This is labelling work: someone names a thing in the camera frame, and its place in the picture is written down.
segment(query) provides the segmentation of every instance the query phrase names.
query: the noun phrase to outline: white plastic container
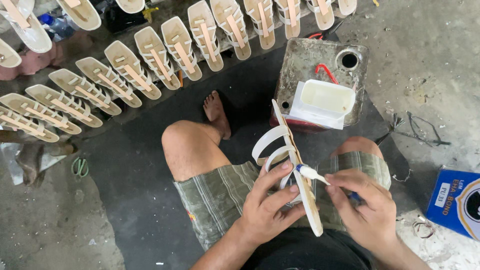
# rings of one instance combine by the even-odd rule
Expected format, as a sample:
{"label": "white plastic container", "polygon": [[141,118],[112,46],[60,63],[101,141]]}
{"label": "white plastic container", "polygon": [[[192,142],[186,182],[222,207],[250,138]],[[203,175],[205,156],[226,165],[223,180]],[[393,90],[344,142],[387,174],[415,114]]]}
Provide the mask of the white plastic container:
{"label": "white plastic container", "polygon": [[299,110],[338,120],[352,111],[355,92],[345,86],[308,80],[300,96]]}

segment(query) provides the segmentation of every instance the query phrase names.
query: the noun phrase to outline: black shirt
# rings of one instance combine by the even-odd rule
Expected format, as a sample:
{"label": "black shirt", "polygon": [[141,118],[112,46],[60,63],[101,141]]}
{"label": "black shirt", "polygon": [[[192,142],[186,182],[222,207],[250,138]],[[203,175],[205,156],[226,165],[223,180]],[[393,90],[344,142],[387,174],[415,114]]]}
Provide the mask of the black shirt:
{"label": "black shirt", "polygon": [[324,230],[316,237],[311,228],[289,228],[259,246],[243,270],[371,270],[371,253],[350,236]]}

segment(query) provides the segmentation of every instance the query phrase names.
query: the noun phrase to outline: green scissors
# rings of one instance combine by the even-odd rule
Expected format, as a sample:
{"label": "green scissors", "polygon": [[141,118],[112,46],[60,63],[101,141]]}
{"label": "green scissors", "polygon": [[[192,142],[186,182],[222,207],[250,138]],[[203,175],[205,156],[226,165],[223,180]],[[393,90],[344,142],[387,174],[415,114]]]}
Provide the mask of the green scissors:
{"label": "green scissors", "polygon": [[73,175],[78,175],[80,176],[80,178],[83,178],[85,176],[87,176],[88,174],[88,164],[87,164],[87,160],[86,159],[80,159],[80,157],[77,157],[77,159],[75,159],[75,161],[72,163],[72,173]]}

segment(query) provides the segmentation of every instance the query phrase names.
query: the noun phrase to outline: bare foot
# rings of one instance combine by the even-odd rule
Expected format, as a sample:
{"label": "bare foot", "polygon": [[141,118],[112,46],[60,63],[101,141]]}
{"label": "bare foot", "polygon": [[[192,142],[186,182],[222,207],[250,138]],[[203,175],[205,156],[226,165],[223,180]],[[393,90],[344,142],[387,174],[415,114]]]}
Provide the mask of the bare foot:
{"label": "bare foot", "polygon": [[225,112],[223,111],[222,101],[218,96],[217,91],[213,91],[212,94],[207,96],[204,101],[205,114],[210,120],[212,126],[214,126],[220,132],[220,135],[224,140],[230,138],[231,131]]}

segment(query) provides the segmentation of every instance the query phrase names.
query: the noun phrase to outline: red wire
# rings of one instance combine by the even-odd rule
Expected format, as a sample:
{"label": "red wire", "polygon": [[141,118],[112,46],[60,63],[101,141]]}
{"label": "red wire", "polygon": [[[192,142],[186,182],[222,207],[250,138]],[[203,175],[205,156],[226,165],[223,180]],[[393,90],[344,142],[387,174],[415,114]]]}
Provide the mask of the red wire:
{"label": "red wire", "polygon": [[330,70],[327,68],[325,64],[318,64],[317,67],[315,68],[315,73],[317,74],[320,68],[323,67],[325,72],[327,72],[327,75],[330,77],[330,80],[336,85],[338,85],[338,81],[335,79],[333,74],[330,72]]}
{"label": "red wire", "polygon": [[310,38],[312,38],[312,37],[318,37],[318,36],[320,36],[318,39],[322,39],[322,38],[323,38],[322,33],[313,34],[313,35],[309,36],[308,38],[310,39]]}

